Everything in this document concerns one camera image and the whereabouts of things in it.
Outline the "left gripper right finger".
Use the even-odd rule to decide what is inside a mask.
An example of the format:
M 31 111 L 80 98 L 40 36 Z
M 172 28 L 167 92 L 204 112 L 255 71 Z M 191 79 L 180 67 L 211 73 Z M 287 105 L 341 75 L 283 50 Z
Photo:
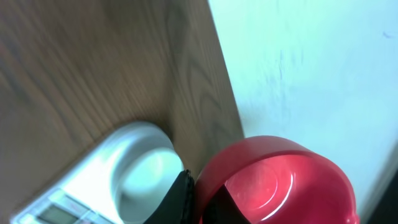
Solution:
M 225 185 L 222 185 L 205 207 L 202 224 L 250 224 Z

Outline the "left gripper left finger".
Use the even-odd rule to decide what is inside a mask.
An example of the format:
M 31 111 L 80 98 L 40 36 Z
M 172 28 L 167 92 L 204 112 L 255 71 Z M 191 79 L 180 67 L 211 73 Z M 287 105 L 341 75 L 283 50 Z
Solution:
M 183 170 L 166 193 L 155 212 L 144 224 L 192 224 L 195 181 Z

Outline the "grey round bowl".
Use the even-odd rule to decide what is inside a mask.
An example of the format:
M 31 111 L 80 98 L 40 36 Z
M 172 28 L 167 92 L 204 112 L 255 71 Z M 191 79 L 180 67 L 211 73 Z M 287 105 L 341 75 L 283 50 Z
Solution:
M 183 162 L 169 137 L 154 124 L 131 123 L 118 134 L 113 202 L 123 223 L 144 223 L 183 171 Z

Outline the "red plastic measuring scoop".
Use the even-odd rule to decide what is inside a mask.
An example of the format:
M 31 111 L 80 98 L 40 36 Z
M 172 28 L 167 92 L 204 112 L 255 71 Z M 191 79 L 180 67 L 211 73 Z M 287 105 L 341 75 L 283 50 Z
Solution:
M 195 184 L 194 223 L 225 185 L 250 223 L 359 223 L 354 190 L 329 159 L 276 136 L 236 142 L 213 156 Z

